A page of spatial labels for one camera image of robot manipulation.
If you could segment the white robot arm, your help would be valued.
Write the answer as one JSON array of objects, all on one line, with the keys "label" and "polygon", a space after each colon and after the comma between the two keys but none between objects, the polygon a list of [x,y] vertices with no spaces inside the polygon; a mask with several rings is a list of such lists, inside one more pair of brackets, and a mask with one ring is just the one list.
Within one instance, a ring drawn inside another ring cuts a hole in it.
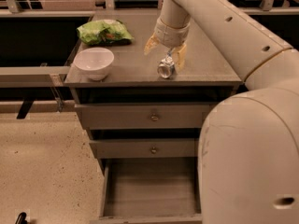
[{"label": "white robot arm", "polygon": [[182,45],[192,21],[247,88],[200,133],[203,224],[299,224],[297,50],[227,0],[164,0],[146,48]]}]

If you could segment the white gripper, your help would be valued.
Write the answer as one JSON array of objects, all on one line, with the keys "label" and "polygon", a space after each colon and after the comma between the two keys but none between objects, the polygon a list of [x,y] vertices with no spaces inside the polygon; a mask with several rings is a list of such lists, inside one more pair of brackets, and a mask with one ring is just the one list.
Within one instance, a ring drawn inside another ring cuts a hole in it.
[{"label": "white gripper", "polygon": [[190,25],[187,24],[183,28],[172,28],[158,19],[154,28],[153,35],[147,41],[144,47],[144,54],[148,55],[159,44],[168,48],[174,48],[172,58],[175,68],[179,72],[184,68],[187,52],[187,45],[183,44],[188,36]]}]

